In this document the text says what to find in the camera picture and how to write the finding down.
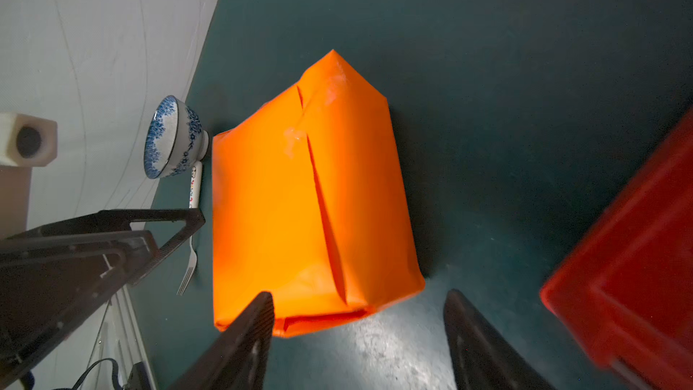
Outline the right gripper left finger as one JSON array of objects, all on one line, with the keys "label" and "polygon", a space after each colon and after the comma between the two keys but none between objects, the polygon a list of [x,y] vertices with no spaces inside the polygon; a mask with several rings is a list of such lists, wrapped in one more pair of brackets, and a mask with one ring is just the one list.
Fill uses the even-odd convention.
[{"label": "right gripper left finger", "polygon": [[261,390],[274,320],[272,294],[260,292],[171,387]]}]

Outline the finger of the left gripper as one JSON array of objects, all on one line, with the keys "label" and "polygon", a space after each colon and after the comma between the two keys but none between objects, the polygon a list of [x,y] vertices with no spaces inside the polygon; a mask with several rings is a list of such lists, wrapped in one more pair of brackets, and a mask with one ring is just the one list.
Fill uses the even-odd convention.
[{"label": "finger of the left gripper", "polygon": [[74,330],[153,262],[148,231],[1,243],[1,385],[27,376]]},{"label": "finger of the left gripper", "polygon": [[131,285],[138,285],[171,253],[200,230],[206,220],[200,209],[109,209],[36,227],[11,236],[11,240],[95,236],[97,234],[136,232],[148,234],[152,257],[135,273]]}]

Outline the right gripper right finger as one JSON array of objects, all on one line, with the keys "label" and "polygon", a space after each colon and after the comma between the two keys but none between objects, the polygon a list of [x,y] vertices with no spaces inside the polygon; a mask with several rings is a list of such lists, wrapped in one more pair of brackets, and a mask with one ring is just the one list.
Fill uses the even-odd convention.
[{"label": "right gripper right finger", "polygon": [[443,319],[458,389],[552,388],[459,290],[447,293]]}]

